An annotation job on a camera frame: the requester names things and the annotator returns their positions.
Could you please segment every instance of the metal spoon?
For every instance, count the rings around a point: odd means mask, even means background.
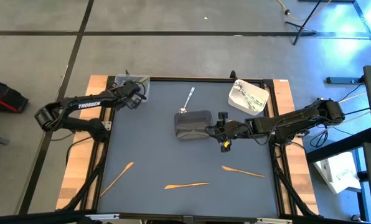
[[[194,87],[192,87],[191,88],[191,91],[190,91],[190,94],[188,95],[188,97],[187,97],[187,101],[185,102],[185,105],[184,105],[184,107],[183,108],[181,108],[181,109],[179,109],[179,113],[186,113],[187,112],[187,110],[186,110],[186,106],[187,106],[187,104],[188,104],[188,101],[190,100],[190,98],[191,98],[191,96],[192,96],[192,93],[194,92],[194,90],[195,90],[195,88]]]

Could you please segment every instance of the wooden stick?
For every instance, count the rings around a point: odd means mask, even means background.
[[[124,168],[124,170],[122,171],[122,173],[121,174],[119,174],[119,176],[114,180],[114,181],[112,181],[112,183],[103,191],[103,193],[101,193],[101,195],[100,195],[100,197],[102,197],[104,194],[105,194],[105,192],[107,192],[111,187],[112,187],[112,185],[113,184],[115,184],[115,182],[119,179],[119,177],[121,177],[122,176],[122,174],[124,174],[132,165],[134,164],[134,162],[130,162],[125,168]]]
[[[222,166],[223,169],[227,170],[227,171],[235,171],[235,172],[241,172],[243,174],[249,174],[249,175],[254,175],[254,176],[257,176],[257,177],[265,177],[263,175],[260,175],[260,174],[255,174],[255,173],[252,173],[252,172],[248,172],[248,171],[243,171],[243,170],[237,170],[237,169],[234,169],[234,168],[230,168],[230,167],[227,167],[227,166]]]
[[[207,185],[209,184],[208,182],[204,183],[194,183],[194,184],[184,184],[184,185],[167,185],[165,189],[174,189],[178,187],[193,187],[193,186],[200,186],[200,185]]]

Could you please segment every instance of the gray floor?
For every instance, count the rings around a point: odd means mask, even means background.
[[[87,0],[0,0],[0,30],[78,30]],[[295,17],[306,17],[314,3],[283,1]],[[371,28],[371,1],[358,0]],[[275,0],[259,1],[95,1],[87,30],[213,30],[293,31]],[[365,32],[352,4],[331,3],[309,28],[321,32]],[[288,79],[295,106],[317,97],[341,99],[354,86],[330,86],[328,76],[359,77],[371,65],[367,39],[302,38],[297,46],[287,37],[84,37],[67,96],[84,94],[91,74],[131,73],[163,76]],[[37,109],[54,100],[69,59],[74,37],[0,36],[0,81],[30,99],[23,114],[0,113],[0,215],[16,212],[34,161],[42,131],[33,119]],[[367,107],[366,96],[346,101],[344,111]],[[339,126],[356,133],[371,125],[370,117]],[[60,131],[55,137],[66,135]],[[330,140],[346,137],[330,132]],[[50,145],[31,212],[52,211],[65,170],[67,139]],[[358,213],[354,193],[332,195],[311,169],[322,215],[348,219]]]

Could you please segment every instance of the white basket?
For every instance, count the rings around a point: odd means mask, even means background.
[[[236,80],[235,83],[241,84],[245,92],[261,100],[263,105],[259,106],[258,104],[254,104],[256,111],[249,109],[248,102],[246,101],[245,97],[242,95],[242,93],[238,90],[238,87],[236,86],[233,86],[231,88],[230,94],[228,94],[228,103],[231,106],[253,116],[258,115],[260,112],[262,112],[266,106],[269,93],[266,90],[259,88],[255,85],[252,85],[248,82],[245,82],[243,80]]]

